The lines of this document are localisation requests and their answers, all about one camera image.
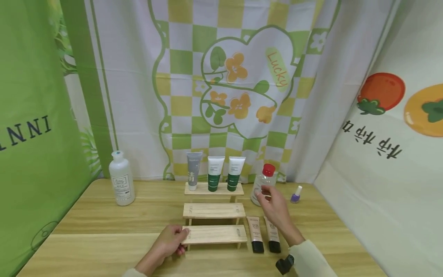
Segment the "green and yellow checkered pattern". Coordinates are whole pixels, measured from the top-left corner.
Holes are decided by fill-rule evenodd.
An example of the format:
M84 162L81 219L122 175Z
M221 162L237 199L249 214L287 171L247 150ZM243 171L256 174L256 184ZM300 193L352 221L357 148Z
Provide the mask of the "green and yellow checkered pattern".
M164 178L186 179L186 152L203 151L200 180L206 180L208 156L226 157L223 179L227 177L228 157L245 156L242 183L253 182L264 163L275 165L278 181L285 182L298 125L338 0L152 0L151 8L163 41L163 55L153 74L156 93L166 106L160 130L170 165ZM267 137L246 139L235 125L215 128L202 116L200 101L208 89L201 73L202 58L217 39L247 41L268 25L284 29L291 38L293 63L297 64L294 85L279 103Z

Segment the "wrist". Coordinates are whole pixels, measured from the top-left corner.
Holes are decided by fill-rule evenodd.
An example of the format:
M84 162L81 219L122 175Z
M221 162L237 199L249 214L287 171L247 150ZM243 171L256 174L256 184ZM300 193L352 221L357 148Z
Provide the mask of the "wrist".
M300 230L291 222L286 224L280 231L289 247L299 245L305 241Z
M151 250L138 262L135 269L146 276L151 276L154 270L164 261L164 257Z

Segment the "white plastic bottle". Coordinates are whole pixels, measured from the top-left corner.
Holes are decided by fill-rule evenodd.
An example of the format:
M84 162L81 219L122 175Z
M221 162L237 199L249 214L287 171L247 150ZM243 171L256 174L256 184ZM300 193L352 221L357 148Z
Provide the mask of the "white plastic bottle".
M127 206L136 198L129 161L123 157L123 152L118 150L112 152L112 157L114 160L109 164L109 173L114 187L115 200L117 205Z
M276 168L272 164L265 164L263 166L263 171L255 176L254 187L251 191L251 201L257 206L261 206L258 203L257 197L255 196L256 191L261 191L262 185L275 186L276 177L274 177L274 172Z

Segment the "person's left hand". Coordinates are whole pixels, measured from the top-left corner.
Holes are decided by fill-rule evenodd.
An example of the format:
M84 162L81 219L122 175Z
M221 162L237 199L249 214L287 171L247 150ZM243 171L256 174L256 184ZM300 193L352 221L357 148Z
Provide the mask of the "person's left hand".
M189 229L182 230L180 225L168 225L155 240L149 252L159 255L163 259L174 253L182 255L185 253L185 246L182 245L182 241L186 239L188 234Z
M185 246L182 245L182 241L188 234L189 229L183 229L180 225L166 226L135 269L146 276L151 276L154 270L163 264L165 258L174 253L183 255Z

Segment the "sleeve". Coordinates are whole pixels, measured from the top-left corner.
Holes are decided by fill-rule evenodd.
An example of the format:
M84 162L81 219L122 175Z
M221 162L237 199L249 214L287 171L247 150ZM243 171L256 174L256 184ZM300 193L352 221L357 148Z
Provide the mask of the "sleeve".
M337 277L322 253L310 241L289 248L299 277Z
M130 270L126 271L122 277L146 277L146 275L138 272L134 268L131 268Z

